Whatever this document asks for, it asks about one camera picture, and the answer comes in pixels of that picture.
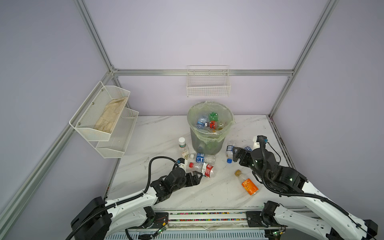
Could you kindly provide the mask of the round clear bottle red label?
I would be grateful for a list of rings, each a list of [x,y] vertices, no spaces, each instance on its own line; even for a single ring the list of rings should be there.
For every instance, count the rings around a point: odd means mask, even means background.
[[[221,131],[225,126],[226,123],[222,121],[209,121],[205,123],[205,128],[208,128],[210,131]]]

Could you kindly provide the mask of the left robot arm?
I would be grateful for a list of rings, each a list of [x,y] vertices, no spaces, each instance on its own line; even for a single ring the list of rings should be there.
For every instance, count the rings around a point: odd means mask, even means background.
[[[176,167],[151,182],[147,190],[108,201],[96,197],[71,221],[72,232],[67,239],[103,240],[132,227],[148,228],[155,221],[154,205],[169,199],[177,190],[199,185],[202,178],[202,173],[186,173]]]

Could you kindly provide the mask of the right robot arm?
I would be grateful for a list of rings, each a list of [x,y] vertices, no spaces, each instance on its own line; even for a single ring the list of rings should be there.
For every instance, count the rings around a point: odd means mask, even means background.
[[[268,227],[291,227],[318,240],[374,240],[378,225],[372,220],[363,220],[322,194],[297,170],[281,166],[275,155],[265,146],[248,151],[234,147],[234,162],[252,170],[256,180],[268,191],[279,197],[293,198],[315,213],[314,219],[296,213],[283,204],[267,201],[258,217],[247,212],[249,225]]]

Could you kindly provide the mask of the clear bottle blue label white cap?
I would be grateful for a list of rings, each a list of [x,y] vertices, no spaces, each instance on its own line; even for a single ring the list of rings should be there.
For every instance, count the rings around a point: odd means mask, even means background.
[[[202,116],[198,119],[196,128],[198,130],[203,130],[208,126],[208,124],[209,124],[209,119],[206,116]]]

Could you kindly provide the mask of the red cap clear bottle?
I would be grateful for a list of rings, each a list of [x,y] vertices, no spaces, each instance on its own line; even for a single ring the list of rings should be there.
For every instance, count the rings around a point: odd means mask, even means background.
[[[202,173],[207,178],[214,178],[216,175],[214,166],[207,163],[189,163],[189,168]]]

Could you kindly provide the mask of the clear bottle green neck label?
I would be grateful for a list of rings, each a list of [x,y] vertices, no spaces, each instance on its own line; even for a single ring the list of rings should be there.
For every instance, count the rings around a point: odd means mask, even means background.
[[[188,160],[190,151],[189,151],[189,146],[187,145],[186,139],[184,137],[180,137],[178,141],[179,141],[179,149],[181,151],[182,158],[185,160]]]

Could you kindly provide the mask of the orange NFC juice bottle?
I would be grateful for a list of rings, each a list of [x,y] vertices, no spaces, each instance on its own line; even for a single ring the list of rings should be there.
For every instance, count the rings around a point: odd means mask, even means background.
[[[245,174],[243,174],[241,170],[236,170],[235,176],[238,178],[242,187],[250,196],[255,195],[260,190],[250,178],[248,178]]]

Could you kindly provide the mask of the green soda bottle yellow cap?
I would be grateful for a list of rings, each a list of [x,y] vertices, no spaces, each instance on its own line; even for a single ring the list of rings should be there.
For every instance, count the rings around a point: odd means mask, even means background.
[[[210,121],[210,122],[212,122],[212,121],[217,122],[218,120],[219,120],[219,116],[218,116],[217,113],[215,113],[215,112],[211,112],[211,113],[209,114],[209,121]]]

